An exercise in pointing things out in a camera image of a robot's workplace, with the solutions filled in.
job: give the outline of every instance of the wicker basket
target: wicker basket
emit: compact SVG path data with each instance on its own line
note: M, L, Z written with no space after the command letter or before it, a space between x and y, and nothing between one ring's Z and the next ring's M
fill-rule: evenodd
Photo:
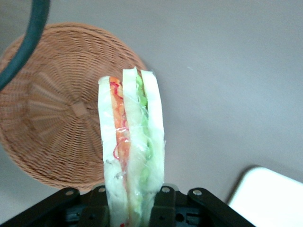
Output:
M20 46L4 53L0 71ZM48 25L35 52L0 93L0 140L16 164L57 188L82 191L104 181L98 79L145 69L109 32L85 24Z

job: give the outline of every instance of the dark green hose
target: dark green hose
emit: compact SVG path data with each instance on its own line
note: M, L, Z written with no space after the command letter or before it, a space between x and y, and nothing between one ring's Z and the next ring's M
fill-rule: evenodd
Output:
M33 0L31 16L24 40L16 55L0 73L0 91L14 78L26 64L41 38L47 21L50 0Z

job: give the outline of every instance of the white bread slice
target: white bread slice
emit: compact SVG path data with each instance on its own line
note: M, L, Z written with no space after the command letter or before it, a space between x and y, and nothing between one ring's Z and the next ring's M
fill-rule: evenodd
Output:
M128 120L131 147L127 168L127 187L130 226L148 226L154 197L164 181L164 129L162 107L157 80L152 72L142 71L145 95L148 102L149 135L144 134L144 113L137 96L137 69L123 70L123 94ZM147 160L147 144L152 146L153 155ZM144 185L141 176L147 179Z
M129 226L138 227L141 222L143 195L140 190L140 175L145 167L147 137L142 128L143 114L138 102L137 69L123 70L124 107L130 132L131 146L127 166L127 190Z
M112 108L109 76L99 80L98 112L103 146L104 179L110 210L110 226L120 227L128 220L127 193L124 187L122 168L114 158L117 145L114 114Z
M148 226L154 197L164 183L164 128L157 79L150 71L141 70L141 75L147 97L148 130L153 147L153 156L146 162L146 167L151 171L147 180L142 214L143 226Z

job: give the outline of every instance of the sandwich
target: sandwich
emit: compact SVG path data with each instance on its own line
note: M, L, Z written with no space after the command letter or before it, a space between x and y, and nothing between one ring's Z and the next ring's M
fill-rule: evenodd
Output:
M164 182L164 129L156 77L137 68L99 80L98 112L112 227L147 227Z

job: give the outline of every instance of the gray wall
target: gray wall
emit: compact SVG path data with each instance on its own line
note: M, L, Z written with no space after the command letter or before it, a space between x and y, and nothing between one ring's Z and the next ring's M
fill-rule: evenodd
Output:
M0 0L0 52L29 0ZM303 1L53 0L49 23L104 28L158 78L166 182L225 200L261 165L303 182ZM56 191L0 152L0 223Z

